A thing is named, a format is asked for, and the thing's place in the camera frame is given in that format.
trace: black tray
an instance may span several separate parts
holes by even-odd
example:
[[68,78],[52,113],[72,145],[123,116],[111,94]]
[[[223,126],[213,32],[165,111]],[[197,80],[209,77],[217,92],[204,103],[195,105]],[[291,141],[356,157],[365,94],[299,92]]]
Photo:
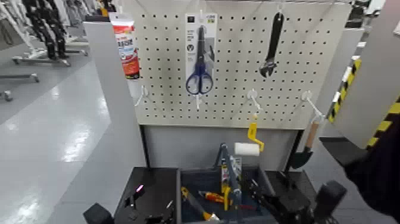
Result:
[[[224,211],[222,203],[215,203],[202,198],[198,191],[221,192],[221,169],[217,170],[181,170],[180,171],[181,186],[185,186],[189,192],[199,201],[205,211],[215,213],[221,220],[229,219],[231,223],[235,223],[237,219],[236,211],[231,209]],[[243,174],[248,178],[259,181],[259,171],[257,167],[244,167]],[[242,204],[257,207],[257,204],[246,193],[242,192]],[[188,202],[182,202],[182,223],[205,222],[202,215],[199,214]],[[243,219],[246,223],[275,223],[275,219],[264,208],[260,210],[243,209]]]

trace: blue scissors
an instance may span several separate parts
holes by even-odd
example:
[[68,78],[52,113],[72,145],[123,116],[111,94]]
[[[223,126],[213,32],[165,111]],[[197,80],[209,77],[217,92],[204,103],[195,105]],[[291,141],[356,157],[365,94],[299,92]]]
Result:
[[204,61],[204,26],[199,28],[199,39],[197,41],[197,59],[195,72],[186,81],[186,90],[193,95],[206,94],[213,88],[213,79],[206,71]]

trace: white display panel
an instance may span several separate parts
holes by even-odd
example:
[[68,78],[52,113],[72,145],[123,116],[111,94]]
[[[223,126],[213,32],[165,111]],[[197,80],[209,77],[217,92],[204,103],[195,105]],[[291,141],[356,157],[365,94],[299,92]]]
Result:
[[[140,71],[149,95],[136,107],[142,125],[248,127],[257,108],[247,93],[258,92],[258,127],[305,129],[351,6],[341,2],[287,2],[276,54],[278,67],[263,78],[272,20],[279,2],[124,1],[135,20]],[[213,90],[196,99],[185,89],[185,14],[203,9],[218,14]]]

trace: floor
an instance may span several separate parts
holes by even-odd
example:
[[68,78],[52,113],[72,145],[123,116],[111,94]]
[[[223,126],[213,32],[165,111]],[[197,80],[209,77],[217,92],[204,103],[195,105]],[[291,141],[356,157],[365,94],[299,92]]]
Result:
[[[84,224],[82,213],[99,202],[114,213],[130,166],[130,151],[119,148],[107,104],[90,57],[75,55],[72,67],[15,66],[9,57],[26,50],[1,51],[2,73],[37,72],[32,80],[0,80],[14,94],[0,100],[0,223]],[[338,133],[325,124],[322,135]],[[335,179],[348,189],[335,211],[340,223],[395,223],[370,209],[342,169],[316,140],[303,167],[316,189]]]

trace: pegboard hook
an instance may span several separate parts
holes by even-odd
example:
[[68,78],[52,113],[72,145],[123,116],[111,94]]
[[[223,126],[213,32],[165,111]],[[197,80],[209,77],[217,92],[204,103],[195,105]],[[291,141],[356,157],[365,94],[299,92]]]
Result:
[[303,102],[308,102],[314,109],[315,117],[311,120],[311,123],[313,123],[317,119],[320,119],[320,122],[322,122],[325,119],[325,115],[320,110],[318,110],[318,108],[315,106],[315,104],[311,101],[312,95],[313,94],[311,93],[311,91],[309,91],[309,90],[305,91],[301,95],[301,100],[303,100]]
[[149,91],[146,89],[146,86],[145,86],[145,85],[142,85],[142,90],[141,90],[139,99],[138,99],[137,102],[135,103],[135,107],[137,107],[137,106],[140,104],[140,102],[141,102],[141,100],[143,99],[143,97],[147,97],[148,95],[149,95]]
[[259,103],[255,100],[256,97],[258,96],[258,93],[255,89],[251,89],[249,92],[247,92],[247,99],[253,100],[254,105],[256,106],[257,110],[263,110],[260,106]]
[[282,19],[282,15],[283,15],[282,11],[283,11],[283,4],[284,3],[285,3],[285,0],[281,0],[280,3],[278,3],[278,6],[277,6],[277,10],[278,10],[278,13],[280,15],[279,21]]
[[201,94],[196,94],[196,95],[193,95],[193,96],[196,98],[196,108],[197,108],[197,110],[200,110],[200,104],[203,103],[203,100],[200,99]]

